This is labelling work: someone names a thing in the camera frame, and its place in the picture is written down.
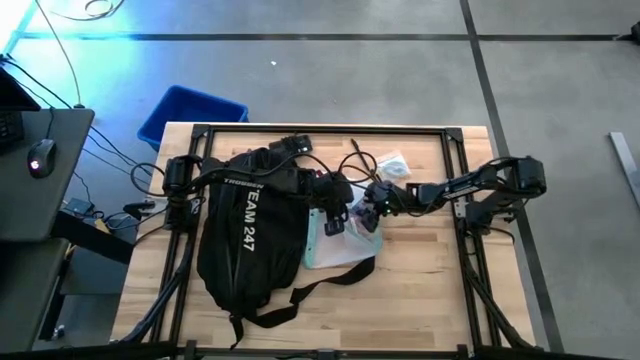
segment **backpack strap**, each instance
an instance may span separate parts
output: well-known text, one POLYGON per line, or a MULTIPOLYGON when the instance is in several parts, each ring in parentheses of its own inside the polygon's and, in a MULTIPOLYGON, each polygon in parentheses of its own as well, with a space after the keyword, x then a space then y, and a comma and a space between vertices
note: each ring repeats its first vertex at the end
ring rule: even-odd
MULTIPOLYGON (((319 284, 329 283, 343 286, 352 285, 369 276, 369 274, 371 274, 375 269, 375 266, 375 256, 364 259, 360 263, 358 263, 358 265, 354 266, 351 270, 342 275, 319 280, 303 288, 293 289, 291 298, 289 299, 289 303, 291 304, 291 306, 273 310, 262 315, 258 315, 257 309, 255 308, 246 309, 243 314, 244 318, 263 328, 276 327, 280 324, 294 319, 298 315, 298 307, 300 303, 304 299, 306 299, 307 296, 309 296, 319 284)), ((231 346, 231 350, 233 350, 244 336, 244 327, 242 326, 242 318, 239 316, 232 315, 229 317, 229 321, 231 321, 231 324, 233 325, 233 331, 236 335, 236 343, 231 346)))

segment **blue bin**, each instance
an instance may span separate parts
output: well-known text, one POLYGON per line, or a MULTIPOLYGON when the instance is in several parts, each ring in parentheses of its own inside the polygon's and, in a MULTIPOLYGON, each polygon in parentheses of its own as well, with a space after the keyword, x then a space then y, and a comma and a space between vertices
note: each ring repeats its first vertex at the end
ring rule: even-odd
POLYGON ((173 85, 138 130, 138 139, 158 151, 168 121, 249 122, 248 114, 246 105, 173 85))

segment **wooden tabletop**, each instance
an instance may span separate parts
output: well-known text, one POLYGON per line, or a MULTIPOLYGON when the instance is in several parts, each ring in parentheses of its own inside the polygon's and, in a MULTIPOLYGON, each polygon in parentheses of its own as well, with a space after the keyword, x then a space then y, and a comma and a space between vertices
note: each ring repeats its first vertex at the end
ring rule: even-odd
MULTIPOLYGON (((159 167, 164 168, 168 158, 187 153, 192 127, 192 123, 167 124, 157 159, 159 167)), ((485 127, 462 127, 462 130, 471 170, 493 158, 485 127)), ((227 160, 287 135, 290 134, 216 133, 212 156, 227 160)), ((310 136, 313 155, 333 169, 346 154, 353 152, 350 139, 354 138, 363 151, 376 157, 401 150, 412 172, 406 179, 410 182, 442 182, 446 179, 441 144, 436 137, 310 136)), ((361 165, 357 157, 353 161, 355 165, 361 165)), ((305 168, 318 167, 305 158, 298 164, 305 168)), ((161 184, 162 176, 154 173, 151 191, 162 192, 161 184)), ((206 216, 206 206, 204 208, 203 216, 206 216)), ((160 216, 150 219, 140 226, 139 234, 161 225, 162 221, 160 216)), ((406 215, 385 218, 382 225, 384 245, 373 274, 351 286, 318 286, 301 304, 298 317, 276 328, 263 329, 245 321, 245 337, 239 348, 451 351, 457 344, 471 344, 450 207, 420 218, 406 215)), ((157 232, 134 250, 112 338, 128 334, 158 295, 169 235, 167 231, 157 232)), ((484 237, 484 244, 496 302, 522 337, 534 343, 511 239, 493 232, 484 237)), ((235 339, 228 313, 222 311, 206 291, 196 271, 196 258, 180 342, 197 340, 199 347, 228 348, 235 339)), ((339 275, 347 269, 307 270, 301 267, 293 286, 339 275)), ((271 303, 264 311, 288 305, 290 294, 291 288, 274 291, 271 303)), ((168 339, 174 300, 167 307, 162 339, 168 339)), ((483 339, 487 342, 484 307, 479 300, 477 303, 483 339)))

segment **keyboard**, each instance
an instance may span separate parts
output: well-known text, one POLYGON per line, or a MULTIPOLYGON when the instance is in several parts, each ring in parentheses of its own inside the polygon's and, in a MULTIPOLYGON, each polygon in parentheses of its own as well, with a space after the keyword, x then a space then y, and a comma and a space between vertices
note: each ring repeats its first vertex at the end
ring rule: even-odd
POLYGON ((23 138, 22 114, 20 112, 0 112, 0 149, 23 138))

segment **concrete floor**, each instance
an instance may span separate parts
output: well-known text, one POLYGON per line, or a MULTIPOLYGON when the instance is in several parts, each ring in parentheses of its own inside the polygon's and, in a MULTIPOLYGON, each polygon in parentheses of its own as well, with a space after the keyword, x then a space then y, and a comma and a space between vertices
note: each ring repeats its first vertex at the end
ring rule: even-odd
MULTIPOLYGON (((479 34, 619 34, 640 20, 635 0, 472 0, 470 7, 479 34)), ((62 33, 94 34, 467 31, 452 0, 137 0, 96 22, 52 20, 62 33)), ((41 15, 27 31, 48 32, 41 15)), ((491 128, 468 41, 179 40, 64 41, 82 102, 96 111, 95 125, 138 161, 153 161, 155 153, 136 139, 136 130, 173 84, 247 104, 252 122, 491 128)), ((496 41, 481 42, 481 50, 509 151, 545 163, 549 192, 527 211, 565 350, 637 358, 640 214, 606 134, 623 131, 640 161, 640 48, 611 41, 496 41)), ((77 102, 54 41, 22 39, 12 55, 77 102), (46 62, 37 53, 46 54, 46 62)), ((86 147, 100 152, 92 143, 86 147)), ((124 174, 86 153, 78 173, 106 212, 141 198, 124 174)), ((71 196, 84 198, 84 188, 73 182, 71 196)), ((518 251, 536 338, 544 345, 518 251)), ((116 307, 117 295, 69 301, 67 343, 106 342, 116 307), (95 316, 96 309, 108 315, 95 316)))

